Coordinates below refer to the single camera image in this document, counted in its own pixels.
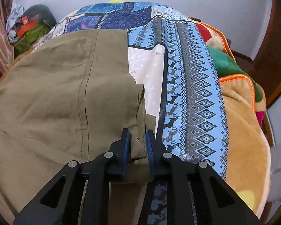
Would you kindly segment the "khaki olive pants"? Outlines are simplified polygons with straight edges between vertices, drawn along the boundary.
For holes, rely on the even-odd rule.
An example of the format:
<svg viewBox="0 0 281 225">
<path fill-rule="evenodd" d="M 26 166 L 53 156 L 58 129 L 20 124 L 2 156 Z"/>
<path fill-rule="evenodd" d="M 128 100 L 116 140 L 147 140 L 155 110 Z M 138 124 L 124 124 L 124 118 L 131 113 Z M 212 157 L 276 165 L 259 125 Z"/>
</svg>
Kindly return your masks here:
<svg viewBox="0 0 281 225">
<path fill-rule="evenodd" d="M 127 31 L 50 39 L 0 82 L 0 214 L 16 215 L 69 161 L 91 161 L 129 129 L 131 160 L 111 185 L 110 224 L 136 224 L 150 180 L 143 85 L 129 74 Z"/>
</svg>

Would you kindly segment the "blue patchwork quilt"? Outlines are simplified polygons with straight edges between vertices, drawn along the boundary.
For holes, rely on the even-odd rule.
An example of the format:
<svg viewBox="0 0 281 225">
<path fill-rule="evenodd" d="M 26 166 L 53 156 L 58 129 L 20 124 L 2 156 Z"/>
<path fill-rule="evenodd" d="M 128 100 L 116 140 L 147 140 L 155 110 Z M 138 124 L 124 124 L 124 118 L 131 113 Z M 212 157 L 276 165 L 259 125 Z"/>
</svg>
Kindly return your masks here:
<svg viewBox="0 0 281 225">
<path fill-rule="evenodd" d="M 81 156 L 107 151 L 129 129 L 126 179 L 111 184 L 110 224 L 167 224 L 170 186 L 150 183 L 152 145 L 192 164 L 207 163 L 226 177 L 228 127 L 217 62 L 203 28 L 160 4 L 95 4 L 69 14 L 37 47 L 96 29 L 79 91 Z"/>
</svg>

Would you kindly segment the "orange fleece blanket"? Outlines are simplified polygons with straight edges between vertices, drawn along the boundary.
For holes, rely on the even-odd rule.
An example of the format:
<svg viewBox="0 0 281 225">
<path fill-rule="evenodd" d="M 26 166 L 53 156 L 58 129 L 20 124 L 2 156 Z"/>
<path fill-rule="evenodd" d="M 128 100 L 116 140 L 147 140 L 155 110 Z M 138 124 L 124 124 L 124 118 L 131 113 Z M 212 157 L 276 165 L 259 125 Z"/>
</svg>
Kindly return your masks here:
<svg viewBox="0 0 281 225">
<path fill-rule="evenodd" d="M 221 31 L 194 23 L 214 61 L 223 96 L 229 132 L 226 182 L 261 217 L 271 185 L 270 146 L 261 129 L 265 93 L 238 66 Z"/>
</svg>

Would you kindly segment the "green bag of clutter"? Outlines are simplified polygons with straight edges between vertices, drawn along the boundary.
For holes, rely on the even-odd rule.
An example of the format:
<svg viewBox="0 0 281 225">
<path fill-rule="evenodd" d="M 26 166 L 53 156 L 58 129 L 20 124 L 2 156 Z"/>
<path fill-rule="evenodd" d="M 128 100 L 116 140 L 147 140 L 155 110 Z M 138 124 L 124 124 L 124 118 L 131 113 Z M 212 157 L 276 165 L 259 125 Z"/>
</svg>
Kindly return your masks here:
<svg viewBox="0 0 281 225">
<path fill-rule="evenodd" d="M 28 16 L 18 18 L 7 33 L 9 42 L 14 47 L 14 55 L 18 56 L 28 51 L 50 29 L 47 24 L 38 21 L 37 18 L 29 19 Z"/>
</svg>

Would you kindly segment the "dark grey pillow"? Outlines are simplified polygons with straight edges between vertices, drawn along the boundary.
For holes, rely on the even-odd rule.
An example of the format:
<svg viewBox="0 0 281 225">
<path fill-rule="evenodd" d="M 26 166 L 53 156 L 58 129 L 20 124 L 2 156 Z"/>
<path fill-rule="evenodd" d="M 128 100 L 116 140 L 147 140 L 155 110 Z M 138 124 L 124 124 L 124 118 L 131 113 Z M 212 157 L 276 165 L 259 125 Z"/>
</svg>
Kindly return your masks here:
<svg viewBox="0 0 281 225">
<path fill-rule="evenodd" d="M 50 28 L 57 24 L 51 10 L 43 4 L 37 4 L 28 8 L 21 16 L 21 21 L 23 25 L 36 22 L 36 24 L 43 23 Z"/>
</svg>

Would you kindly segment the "brown wooden door frame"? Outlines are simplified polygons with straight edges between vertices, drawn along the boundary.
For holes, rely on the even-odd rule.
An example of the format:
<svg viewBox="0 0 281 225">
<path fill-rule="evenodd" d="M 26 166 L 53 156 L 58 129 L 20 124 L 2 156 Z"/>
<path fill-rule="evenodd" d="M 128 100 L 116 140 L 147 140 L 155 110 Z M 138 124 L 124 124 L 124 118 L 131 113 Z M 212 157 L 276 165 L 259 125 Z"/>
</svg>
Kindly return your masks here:
<svg viewBox="0 0 281 225">
<path fill-rule="evenodd" d="M 267 107 L 281 95 L 281 6 L 272 0 L 268 27 L 254 59 L 232 52 L 238 64 L 264 90 Z"/>
</svg>

